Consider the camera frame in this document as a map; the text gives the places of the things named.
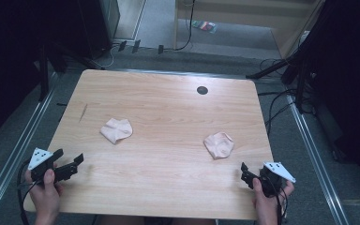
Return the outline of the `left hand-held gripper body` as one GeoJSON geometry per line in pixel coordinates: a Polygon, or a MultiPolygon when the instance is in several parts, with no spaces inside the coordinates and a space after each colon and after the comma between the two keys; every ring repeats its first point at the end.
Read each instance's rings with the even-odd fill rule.
{"type": "Polygon", "coordinates": [[[68,180],[73,174],[78,172],[78,165],[73,161],[61,167],[55,167],[53,153],[36,148],[31,156],[28,170],[31,172],[32,181],[36,184],[43,184],[45,172],[49,169],[52,169],[54,172],[54,182],[68,180]]]}

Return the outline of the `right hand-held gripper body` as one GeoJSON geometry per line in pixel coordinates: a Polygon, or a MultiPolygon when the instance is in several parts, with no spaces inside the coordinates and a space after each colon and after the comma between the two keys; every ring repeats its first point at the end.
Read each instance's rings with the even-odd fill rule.
{"type": "Polygon", "coordinates": [[[264,162],[258,178],[261,181],[262,191],[266,197],[279,194],[282,188],[282,180],[296,182],[296,179],[281,162],[264,162]]]}

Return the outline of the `pale pink sock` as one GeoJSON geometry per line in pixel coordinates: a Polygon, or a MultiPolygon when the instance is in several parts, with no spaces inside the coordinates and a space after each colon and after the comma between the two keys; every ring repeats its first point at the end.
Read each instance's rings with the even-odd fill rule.
{"type": "Polygon", "coordinates": [[[100,133],[111,143],[128,138],[133,133],[133,128],[127,119],[117,120],[111,118],[101,129],[100,133]]]}
{"type": "Polygon", "coordinates": [[[234,147],[233,139],[225,132],[209,135],[203,144],[213,159],[227,158],[234,147]]]}

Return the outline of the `person's right hand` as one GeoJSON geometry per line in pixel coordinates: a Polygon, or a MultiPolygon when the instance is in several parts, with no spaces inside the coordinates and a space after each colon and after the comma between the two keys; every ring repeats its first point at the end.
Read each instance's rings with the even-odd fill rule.
{"type": "Polygon", "coordinates": [[[257,212],[257,222],[259,225],[278,225],[280,219],[279,206],[294,191],[291,181],[286,182],[286,186],[278,197],[267,198],[263,193],[261,181],[253,180],[255,199],[253,205],[257,212]]]}

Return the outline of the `person's left hand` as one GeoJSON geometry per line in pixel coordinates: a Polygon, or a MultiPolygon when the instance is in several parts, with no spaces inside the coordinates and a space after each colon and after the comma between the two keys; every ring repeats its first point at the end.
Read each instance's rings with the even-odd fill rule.
{"type": "Polygon", "coordinates": [[[44,186],[32,187],[29,191],[36,208],[35,225],[54,225],[60,213],[60,197],[64,187],[55,183],[55,173],[48,169],[43,177],[44,186]]]}

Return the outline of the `black metal stand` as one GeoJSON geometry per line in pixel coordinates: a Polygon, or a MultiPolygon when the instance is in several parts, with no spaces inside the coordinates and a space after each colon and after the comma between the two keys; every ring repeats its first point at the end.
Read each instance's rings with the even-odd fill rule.
{"type": "Polygon", "coordinates": [[[247,75],[246,78],[258,80],[270,73],[279,70],[280,68],[286,67],[284,73],[281,75],[281,81],[286,85],[296,82],[295,106],[300,113],[305,113],[305,110],[303,109],[303,95],[305,90],[306,77],[309,72],[307,57],[308,50],[306,48],[299,47],[289,57],[281,59],[274,65],[255,74],[247,75]]]}
{"type": "Polygon", "coordinates": [[[48,63],[52,64],[55,71],[65,72],[67,64],[64,60],[64,55],[69,56],[87,68],[100,70],[105,69],[105,66],[99,66],[97,63],[88,61],[84,57],[79,56],[74,51],[59,43],[43,41],[39,47],[40,101],[44,100],[50,91],[48,63]]]}

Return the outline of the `black curtain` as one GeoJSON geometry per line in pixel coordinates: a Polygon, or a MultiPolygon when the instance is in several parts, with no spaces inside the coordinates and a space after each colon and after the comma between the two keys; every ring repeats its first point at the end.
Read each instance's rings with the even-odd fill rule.
{"type": "Polygon", "coordinates": [[[44,53],[64,67],[53,20],[69,0],[0,0],[0,127],[43,80],[35,62],[44,53]]]}
{"type": "Polygon", "coordinates": [[[360,0],[325,0],[302,43],[308,80],[337,130],[332,144],[360,166],[360,0]]]}

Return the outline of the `dark cabinet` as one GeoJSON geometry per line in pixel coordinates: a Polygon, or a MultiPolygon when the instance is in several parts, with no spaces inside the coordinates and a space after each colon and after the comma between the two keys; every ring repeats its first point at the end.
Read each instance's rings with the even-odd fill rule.
{"type": "Polygon", "coordinates": [[[80,12],[81,55],[96,59],[112,47],[110,6],[116,0],[77,0],[80,12]]]}

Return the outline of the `colourful packet on floor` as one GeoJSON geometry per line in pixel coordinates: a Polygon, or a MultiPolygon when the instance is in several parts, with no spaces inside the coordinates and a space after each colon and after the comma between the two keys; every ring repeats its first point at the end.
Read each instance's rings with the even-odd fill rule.
{"type": "Polygon", "coordinates": [[[193,21],[191,25],[194,28],[198,28],[202,31],[215,34],[217,30],[217,26],[213,22],[207,22],[207,21],[193,21]]]}

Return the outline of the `light wooden furniture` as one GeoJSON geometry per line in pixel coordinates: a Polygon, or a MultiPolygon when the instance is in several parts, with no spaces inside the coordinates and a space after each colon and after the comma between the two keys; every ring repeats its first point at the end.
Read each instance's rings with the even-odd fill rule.
{"type": "Polygon", "coordinates": [[[282,58],[298,46],[298,39],[319,17],[326,0],[175,0],[173,46],[179,19],[234,23],[271,29],[282,58]]]}

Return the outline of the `silver metal floor rail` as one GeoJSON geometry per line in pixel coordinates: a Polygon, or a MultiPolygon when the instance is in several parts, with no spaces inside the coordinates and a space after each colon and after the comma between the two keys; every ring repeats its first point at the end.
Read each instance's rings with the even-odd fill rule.
{"type": "Polygon", "coordinates": [[[7,160],[5,161],[5,164],[2,166],[0,171],[0,201],[2,200],[9,186],[13,175],[16,173],[17,168],[21,164],[21,160],[25,154],[25,150],[28,147],[31,139],[33,138],[41,118],[49,107],[56,85],[60,78],[61,75],[57,74],[56,72],[54,72],[49,77],[48,84],[52,87],[52,89],[49,90],[46,96],[37,103],[37,105],[32,111],[32,114],[27,120],[21,135],[18,137],[15,144],[10,149],[7,160]]]}
{"type": "Polygon", "coordinates": [[[299,132],[302,136],[302,140],[307,149],[312,167],[316,173],[323,196],[325,198],[326,204],[329,207],[333,220],[335,221],[336,225],[351,225],[346,212],[344,211],[344,207],[341,203],[335,186],[333,185],[333,182],[323,164],[319,149],[317,148],[317,145],[311,135],[305,116],[297,110],[294,97],[286,96],[286,99],[291,104],[293,119],[298,126],[299,132]]]}

